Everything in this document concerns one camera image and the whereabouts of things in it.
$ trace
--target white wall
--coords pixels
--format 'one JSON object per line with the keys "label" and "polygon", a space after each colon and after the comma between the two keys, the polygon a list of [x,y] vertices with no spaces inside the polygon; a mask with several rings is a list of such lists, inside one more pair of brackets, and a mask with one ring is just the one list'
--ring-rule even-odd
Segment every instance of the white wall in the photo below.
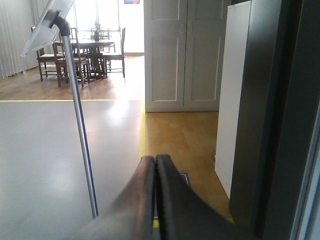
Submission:
{"label": "white wall", "polygon": [[140,4],[124,4],[119,0],[120,26],[125,27],[125,53],[143,53],[144,46],[144,1]]}

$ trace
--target dining table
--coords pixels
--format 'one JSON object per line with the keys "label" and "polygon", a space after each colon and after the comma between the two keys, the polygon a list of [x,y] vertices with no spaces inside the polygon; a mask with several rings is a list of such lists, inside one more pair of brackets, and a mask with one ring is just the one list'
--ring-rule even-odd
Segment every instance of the dining table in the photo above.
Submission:
{"label": "dining table", "polygon": [[[99,79],[105,73],[103,69],[103,64],[100,64],[101,59],[99,55],[101,54],[100,51],[104,48],[108,48],[110,45],[114,44],[115,42],[109,39],[102,39],[99,41],[95,41],[94,39],[71,39],[71,46],[73,49],[80,48],[80,50],[87,54],[90,65],[91,65],[91,73],[94,73],[94,78]],[[56,41],[55,44],[62,44],[60,41]]]}

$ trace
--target gray floor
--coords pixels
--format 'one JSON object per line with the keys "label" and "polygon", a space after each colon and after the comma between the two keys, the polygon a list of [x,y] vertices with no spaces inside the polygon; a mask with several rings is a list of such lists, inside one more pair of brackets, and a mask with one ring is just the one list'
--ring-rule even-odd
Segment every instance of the gray floor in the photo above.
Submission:
{"label": "gray floor", "polygon": [[[138,165],[141,103],[82,107],[102,214]],[[0,102],[0,239],[63,240],[91,220],[73,102]]]}

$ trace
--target gray panel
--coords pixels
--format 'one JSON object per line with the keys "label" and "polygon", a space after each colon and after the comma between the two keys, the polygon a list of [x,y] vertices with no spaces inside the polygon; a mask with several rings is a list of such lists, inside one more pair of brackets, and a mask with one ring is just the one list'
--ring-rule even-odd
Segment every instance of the gray panel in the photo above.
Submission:
{"label": "gray panel", "polygon": [[152,0],[152,20],[178,20],[179,0]]}
{"label": "gray panel", "polygon": [[[82,103],[99,213],[139,162],[140,101]],[[75,110],[0,102],[0,239],[62,240],[92,220]]]}
{"label": "gray panel", "polygon": [[191,100],[215,100],[220,37],[195,37]]}
{"label": "gray panel", "polygon": [[196,20],[222,19],[223,0],[197,0],[195,3]]}
{"label": "gray panel", "polygon": [[177,100],[178,47],[177,37],[152,38],[152,101]]}

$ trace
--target chair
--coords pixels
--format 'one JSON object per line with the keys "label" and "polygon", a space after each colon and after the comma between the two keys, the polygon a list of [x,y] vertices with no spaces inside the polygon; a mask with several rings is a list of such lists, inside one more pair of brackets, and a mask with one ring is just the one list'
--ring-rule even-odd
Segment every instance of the chair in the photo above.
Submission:
{"label": "chair", "polygon": [[[75,40],[76,43],[72,44],[73,47],[73,59],[74,65],[76,67],[78,79],[81,81],[81,86],[85,86],[85,80],[89,83],[90,81],[90,68],[89,68],[89,60],[85,57],[81,56],[80,46],[78,40],[77,31],[75,32]],[[58,56],[58,48],[62,51],[62,58]],[[54,63],[56,67],[56,75],[58,78],[58,87],[61,87],[61,80],[68,80],[68,71],[67,71],[67,62],[65,57],[65,50],[62,42],[55,42],[53,44],[53,52],[54,52]]]}
{"label": "chair", "polygon": [[[104,72],[105,75],[107,73],[122,73],[123,77],[126,77],[125,74],[125,52],[124,52],[124,45],[125,45],[125,36],[126,36],[126,28],[124,27],[122,29],[122,34],[121,34],[121,52],[108,52],[108,53],[103,53],[103,62],[104,62]],[[121,60],[122,61],[122,68],[112,68],[111,67],[111,61],[113,60]]]}
{"label": "chair", "polygon": [[[101,29],[99,30],[99,40],[104,40],[104,39],[110,40],[110,37],[111,37],[111,35],[110,35],[110,30],[109,30],[109,28],[101,28]],[[101,52],[101,53],[102,53],[102,52],[108,53],[108,52],[110,52],[110,48],[111,48],[111,47],[113,47],[113,51],[116,52],[116,44],[115,44],[115,43],[109,45],[109,46],[107,47],[107,51],[106,51],[106,49],[101,49],[100,52]]]}
{"label": "chair", "polygon": [[48,70],[47,69],[47,63],[54,63],[55,62],[55,56],[54,54],[46,54],[45,53],[45,49],[41,48],[39,50],[36,51],[36,59],[38,61],[38,67],[39,67],[39,73],[40,73],[40,79],[41,82],[43,81],[43,76],[45,76],[46,78],[49,75],[57,75],[57,71],[56,70]]}
{"label": "chair", "polygon": [[77,40],[78,29],[76,27],[70,27],[70,40]]}

